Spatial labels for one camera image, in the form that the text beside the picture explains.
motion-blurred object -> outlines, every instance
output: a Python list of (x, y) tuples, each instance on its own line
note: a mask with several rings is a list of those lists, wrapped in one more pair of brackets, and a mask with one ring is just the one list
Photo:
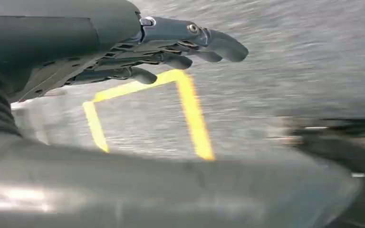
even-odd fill
[[(365, 119), (280, 117), (277, 123), (275, 139), (317, 159), (334, 161), (365, 184)], [(351, 208), (329, 227), (365, 228), (365, 186)]]

gray floor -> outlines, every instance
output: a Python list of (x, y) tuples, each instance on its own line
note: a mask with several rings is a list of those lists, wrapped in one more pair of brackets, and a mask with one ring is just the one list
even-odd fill
[[(195, 59), (188, 70), (219, 157), (286, 150), (266, 139), (276, 115), (365, 117), (365, 0), (132, 2), (144, 16), (193, 20), (227, 32), (251, 49), (242, 63)], [(55, 141), (93, 147), (81, 105), (95, 92), (120, 83), (69, 87), (61, 104), (43, 98)], [(103, 102), (97, 111), (111, 148), (195, 158), (172, 84)]]

robotic hand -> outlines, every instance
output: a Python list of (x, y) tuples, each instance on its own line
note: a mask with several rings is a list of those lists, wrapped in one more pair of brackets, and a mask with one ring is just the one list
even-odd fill
[(65, 84), (130, 78), (152, 84), (157, 79), (156, 75), (136, 66), (167, 64), (176, 69), (187, 69), (192, 60), (186, 56), (195, 55), (212, 63), (222, 59), (241, 62), (249, 53), (231, 36), (199, 27), (190, 21), (146, 17), (140, 19), (140, 24), (142, 29), (135, 37), (118, 43), (93, 66)]

gray metal surface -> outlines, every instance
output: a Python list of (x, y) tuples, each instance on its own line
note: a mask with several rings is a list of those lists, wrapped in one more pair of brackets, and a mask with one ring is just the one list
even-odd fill
[[(229, 33), (252, 50), (242, 63), (195, 59), (188, 70), (217, 156), (285, 151), (266, 139), (275, 115), (365, 117), (365, 0), (132, 2), (143, 15), (193, 20)], [(120, 83), (66, 89), (66, 115), (72, 118), (68, 126), (78, 135), (73, 143), (94, 146), (81, 105), (95, 92)], [(97, 111), (111, 147), (195, 157), (171, 84), (107, 101)], [(52, 109), (46, 113), (55, 115)]]

yellow rectangle marking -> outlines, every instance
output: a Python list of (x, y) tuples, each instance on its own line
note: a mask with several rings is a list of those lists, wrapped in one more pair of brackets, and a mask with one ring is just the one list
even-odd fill
[(164, 85), (169, 82), (176, 82), (195, 152), (199, 157), (205, 160), (215, 160), (208, 130), (206, 129), (205, 119), (202, 115), (200, 102), (195, 92), (195, 85), (192, 78), (181, 70), (170, 70), (157, 75), (157, 77), (157, 81), (151, 85), (131, 82), (98, 92), (92, 102), (85, 102), (83, 104), (96, 145), (103, 151), (108, 152), (108, 146), (96, 113), (94, 102), (101, 102), (140, 90)]

